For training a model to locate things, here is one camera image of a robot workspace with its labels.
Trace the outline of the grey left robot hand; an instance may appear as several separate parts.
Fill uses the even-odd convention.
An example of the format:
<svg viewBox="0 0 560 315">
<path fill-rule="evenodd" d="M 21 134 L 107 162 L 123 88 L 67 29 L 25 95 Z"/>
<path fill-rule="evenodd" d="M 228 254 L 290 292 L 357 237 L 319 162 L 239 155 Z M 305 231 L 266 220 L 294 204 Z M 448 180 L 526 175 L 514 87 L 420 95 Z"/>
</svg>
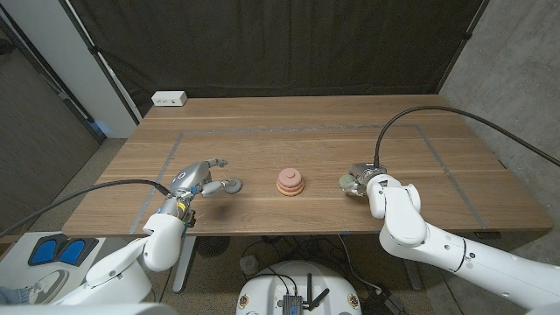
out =
<svg viewBox="0 0 560 315">
<path fill-rule="evenodd" d="M 222 181 L 212 180 L 210 169 L 223 168 L 228 162 L 222 158 L 212 158 L 187 166 L 180 171 L 170 184 L 159 214 L 169 214 L 182 220 L 189 212 L 190 203 L 196 195 L 208 197 L 223 189 L 227 193 L 237 193 L 241 187 L 238 178 Z"/>
</svg>

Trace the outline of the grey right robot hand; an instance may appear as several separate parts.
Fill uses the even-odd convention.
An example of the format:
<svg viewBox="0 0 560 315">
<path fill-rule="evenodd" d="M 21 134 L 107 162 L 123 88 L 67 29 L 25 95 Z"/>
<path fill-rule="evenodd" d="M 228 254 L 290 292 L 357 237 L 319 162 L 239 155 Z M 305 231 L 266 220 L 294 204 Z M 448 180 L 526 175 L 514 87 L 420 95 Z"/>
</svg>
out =
<svg viewBox="0 0 560 315">
<path fill-rule="evenodd" d="M 339 186 L 348 196 L 364 197 L 367 193 L 367 184 L 375 176 L 386 174 L 387 169 L 374 163 L 352 164 L 348 173 L 339 178 Z"/>
</svg>

